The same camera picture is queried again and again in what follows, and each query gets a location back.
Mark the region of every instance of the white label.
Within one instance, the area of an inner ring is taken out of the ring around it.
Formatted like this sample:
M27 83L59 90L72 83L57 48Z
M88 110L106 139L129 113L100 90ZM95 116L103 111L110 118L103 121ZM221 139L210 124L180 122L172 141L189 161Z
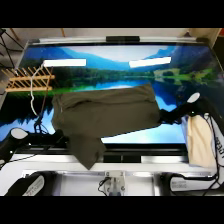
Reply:
M23 196L34 196L36 195L44 186L44 177L39 176L23 194Z

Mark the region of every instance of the dark cloth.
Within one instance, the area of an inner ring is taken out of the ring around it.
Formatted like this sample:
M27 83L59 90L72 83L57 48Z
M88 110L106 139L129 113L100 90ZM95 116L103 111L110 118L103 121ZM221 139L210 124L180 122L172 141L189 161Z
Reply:
M150 84L66 93L53 98L54 128L69 138L71 153L88 169L103 155L102 137L153 128L160 113Z

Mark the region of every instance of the lake image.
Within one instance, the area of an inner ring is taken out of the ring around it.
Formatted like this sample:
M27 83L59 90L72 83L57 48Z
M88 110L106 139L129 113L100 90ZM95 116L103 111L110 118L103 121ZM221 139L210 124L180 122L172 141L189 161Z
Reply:
M131 68L129 62L171 57L168 64ZM55 132L52 98L55 94L132 88L150 83L160 109L171 111L191 94L208 97L224 116L221 103L223 72L207 46L185 45L115 45L115 46L45 46L28 47L20 68L38 68L43 60L86 59L84 67L54 67L45 103L42 123ZM41 111L45 92L34 92L34 108ZM36 116L30 107L29 92L8 93L0 110L0 141L15 127L34 132ZM181 125L162 124L154 129L136 131L102 139L104 143L185 143Z

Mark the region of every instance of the white string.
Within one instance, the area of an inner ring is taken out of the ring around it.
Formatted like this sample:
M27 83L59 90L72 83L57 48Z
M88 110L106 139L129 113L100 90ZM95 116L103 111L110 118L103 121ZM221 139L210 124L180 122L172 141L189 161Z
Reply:
M33 73L33 76L31 77L30 79L30 95L31 95L31 101L30 101L30 105L31 105L31 109L33 111L33 113L38 117L36 111L34 110L34 107L33 107L33 101L34 101L34 96L33 96L33 78L34 76L39 72L40 69L43 68L43 64Z

